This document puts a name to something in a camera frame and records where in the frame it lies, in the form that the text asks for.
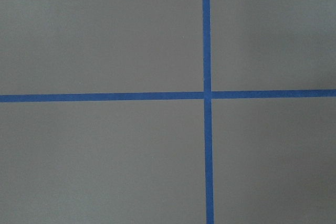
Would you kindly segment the brown paper table cover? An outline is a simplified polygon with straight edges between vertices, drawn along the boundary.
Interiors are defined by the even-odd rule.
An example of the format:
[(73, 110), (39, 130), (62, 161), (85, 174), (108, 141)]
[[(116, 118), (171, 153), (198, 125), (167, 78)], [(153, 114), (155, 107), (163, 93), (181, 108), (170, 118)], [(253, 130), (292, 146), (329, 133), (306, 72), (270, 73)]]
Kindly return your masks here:
[[(210, 0), (212, 91), (335, 89), (335, 0)], [(204, 92), (202, 0), (1, 0), (1, 95)], [(214, 223), (335, 223), (335, 97), (212, 99)], [(204, 100), (1, 103), (1, 223), (207, 223)]]

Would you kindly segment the blue tape strip crosswise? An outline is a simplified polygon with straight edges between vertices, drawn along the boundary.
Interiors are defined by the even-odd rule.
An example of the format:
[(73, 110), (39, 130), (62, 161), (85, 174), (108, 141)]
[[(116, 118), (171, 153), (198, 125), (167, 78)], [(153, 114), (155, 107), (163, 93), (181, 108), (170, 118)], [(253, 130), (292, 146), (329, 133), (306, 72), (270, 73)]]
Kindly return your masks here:
[(335, 97), (335, 89), (211, 91), (211, 92), (200, 92), (200, 91), (191, 92), (189, 91), (189, 92), (136, 92), (136, 93), (8, 94), (8, 95), (1, 95), (1, 103), (258, 99), (258, 98), (319, 98), (319, 97)]

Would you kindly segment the blue tape strip lengthwise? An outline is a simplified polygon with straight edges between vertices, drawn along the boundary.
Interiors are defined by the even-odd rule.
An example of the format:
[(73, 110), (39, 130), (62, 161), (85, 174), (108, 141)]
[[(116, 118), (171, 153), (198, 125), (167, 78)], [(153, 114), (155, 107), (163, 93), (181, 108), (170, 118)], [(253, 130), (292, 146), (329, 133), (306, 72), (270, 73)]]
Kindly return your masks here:
[(202, 4), (206, 222), (214, 223), (210, 0)]

